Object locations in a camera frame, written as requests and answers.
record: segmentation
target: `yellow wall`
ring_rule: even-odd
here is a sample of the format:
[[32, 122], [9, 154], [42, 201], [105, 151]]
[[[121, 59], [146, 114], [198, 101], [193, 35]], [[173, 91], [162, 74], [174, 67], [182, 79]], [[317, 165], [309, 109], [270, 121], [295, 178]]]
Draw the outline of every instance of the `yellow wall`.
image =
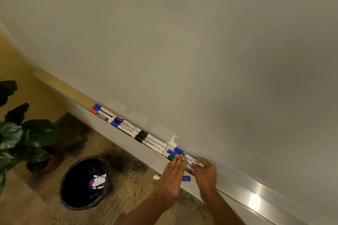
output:
[[32, 68], [21, 57], [0, 33], [0, 77], [5, 80], [16, 80], [18, 90], [8, 98], [6, 105], [0, 108], [0, 121], [7, 111], [25, 102], [30, 108], [26, 112], [25, 120], [48, 119], [57, 120], [66, 109], [61, 101], [42, 82], [32, 75]]

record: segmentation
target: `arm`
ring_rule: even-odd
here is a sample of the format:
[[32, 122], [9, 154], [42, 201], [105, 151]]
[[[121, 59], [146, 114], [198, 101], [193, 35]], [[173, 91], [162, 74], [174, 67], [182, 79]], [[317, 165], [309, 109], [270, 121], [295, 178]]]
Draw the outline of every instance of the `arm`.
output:
[[180, 185], [187, 160], [175, 156], [164, 169], [153, 191], [135, 210], [131, 211], [121, 225], [151, 225], [165, 211], [174, 206], [180, 197]]
[[201, 198], [211, 212], [215, 223], [244, 225], [244, 222], [217, 192], [216, 167], [206, 159], [197, 158], [197, 160], [204, 164], [205, 168], [200, 168], [197, 164], [193, 163], [192, 173], [196, 177]]

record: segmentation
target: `left hand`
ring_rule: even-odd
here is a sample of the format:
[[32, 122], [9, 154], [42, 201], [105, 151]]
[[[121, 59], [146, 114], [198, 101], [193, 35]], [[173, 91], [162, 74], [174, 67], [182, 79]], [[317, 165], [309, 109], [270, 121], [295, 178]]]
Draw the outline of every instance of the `left hand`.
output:
[[183, 159], [183, 155], [176, 155], [167, 164], [161, 178], [150, 194], [150, 197], [157, 198], [158, 203], [163, 205], [164, 211], [173, 207], [180, 197], [180, 185], [186, 164], [187, 159]]

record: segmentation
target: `right hand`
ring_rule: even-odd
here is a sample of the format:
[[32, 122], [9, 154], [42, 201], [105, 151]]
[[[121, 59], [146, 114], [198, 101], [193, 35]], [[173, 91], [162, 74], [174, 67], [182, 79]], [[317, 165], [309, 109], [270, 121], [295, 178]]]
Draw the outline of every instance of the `right hand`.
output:
[[216, 190], [217, 173], [216, 167], [208, 160], [201, 157], [196, 158], [205, 168], [200, 168], [197, 164], [192, 163], [192, 174], [196, 178], [199, 187], [199, 193], [202, 200], [205, 202], [205, 197], [210, 191]]

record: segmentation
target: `plant pot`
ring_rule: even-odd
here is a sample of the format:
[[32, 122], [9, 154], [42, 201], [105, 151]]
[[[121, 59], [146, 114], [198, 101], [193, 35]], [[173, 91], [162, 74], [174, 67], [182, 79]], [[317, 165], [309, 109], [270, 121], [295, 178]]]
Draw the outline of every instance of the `plant pot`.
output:
[[38, 173], [50, 173], [53, 172], [56, 168], [58, 168], [63, 160], [63, 153], [58, 149], [55, 149], [51, 146], [46, 146], [42, 148], [43, 150], [47, 151], [49, 154], [53, 156], [52, 159], [38, 162], [38, 163], [26, 163], [26, 167], [31, 172], [38, 172]]

